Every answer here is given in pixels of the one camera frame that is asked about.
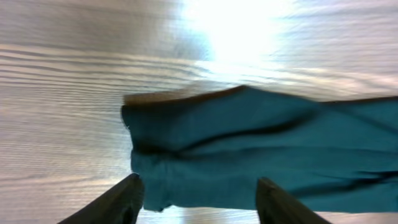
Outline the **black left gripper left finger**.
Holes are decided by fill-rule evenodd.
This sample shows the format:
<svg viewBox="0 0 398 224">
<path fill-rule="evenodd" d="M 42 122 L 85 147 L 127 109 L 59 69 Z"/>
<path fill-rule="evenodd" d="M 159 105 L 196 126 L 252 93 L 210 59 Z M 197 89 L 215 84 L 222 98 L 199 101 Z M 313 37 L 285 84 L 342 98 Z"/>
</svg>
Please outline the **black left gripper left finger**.
<svg viewBox="0 0 398 224">
<path fill-rule="evenodd" d="M 136 224 L 143 200 L 144 184 L 133 173 L 59 224 Z"/>
</svg>

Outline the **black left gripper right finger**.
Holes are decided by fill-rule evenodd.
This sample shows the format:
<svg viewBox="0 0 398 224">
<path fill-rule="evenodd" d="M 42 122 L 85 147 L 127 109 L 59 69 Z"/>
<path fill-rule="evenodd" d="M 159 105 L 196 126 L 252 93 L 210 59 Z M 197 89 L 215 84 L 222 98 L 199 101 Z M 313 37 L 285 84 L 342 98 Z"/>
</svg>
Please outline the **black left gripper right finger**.
<svg viewBox="0 0 398 224">
<path fill-rule="evenodd" d="M 260 224 L 331 224 L 267 178 L 257 181 Z"/>
</svg>

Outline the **black t-shirt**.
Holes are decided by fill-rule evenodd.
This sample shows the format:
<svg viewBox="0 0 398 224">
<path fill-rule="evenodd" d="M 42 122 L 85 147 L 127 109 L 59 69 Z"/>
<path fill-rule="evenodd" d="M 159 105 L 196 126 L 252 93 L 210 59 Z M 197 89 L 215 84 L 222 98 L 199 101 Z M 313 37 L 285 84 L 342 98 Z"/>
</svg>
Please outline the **black t-shirt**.
<svg viewBox="0 0 398 224">
<path fill-rule="evenodd" d="M 148 210 L 253 210 L 262 177 L 314 211 L 397 210 L 397 98 L 316 102 L 242 86 L 121 116 Z"/>
</svg>

